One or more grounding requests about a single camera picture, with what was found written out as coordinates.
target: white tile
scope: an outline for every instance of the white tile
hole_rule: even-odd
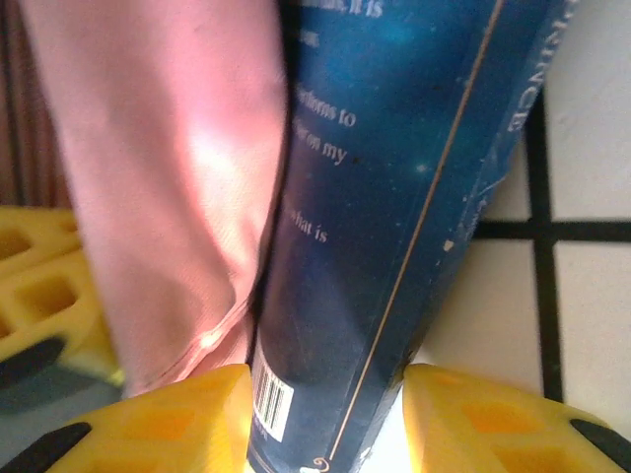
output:
[[[520,141],[511,158],[511,170],[495,191],[483,220],[525,221],[529,218],[526,146]]]
[[[557,243],[565,400],[631,439],[631,244]]]
[[[531,243],[475,241],[416,363],[541,392]]]
[[[546,84],[556,219],[631,217],[631,2],[584,0]]]

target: pink cloth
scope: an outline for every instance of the pink cloth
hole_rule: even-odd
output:
[[[276,3],[22,6],[127,394],[243,362],[285,121]]]

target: barcode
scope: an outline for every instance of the barcode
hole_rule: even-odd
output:
[[[263,428],[278,441],[283,441],[294,388],[283,382],[271,370],[260,341],[257,343],[252,369],[254,415]]]

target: yellow plastic grid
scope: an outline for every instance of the yellow plastic grid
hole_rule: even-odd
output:
[[[50,337],[65,341],[60,365],[122,383],[81,250],[0,280],[0,361]]]
[[[71,211],[0,206],[0,279],[79,247]]]
[[[92,430],[49,473],[242,473],[252,415],[246,365],[121,401],[73,420]]]
[[[600,419],[474,376],[410,366],[403,414],[413,472],[621,473],[570,425]]]

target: blue book cover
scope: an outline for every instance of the blue book cover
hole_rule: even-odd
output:
[[[283,3],[292,106],[257,473],[357,471],[578,0]]]

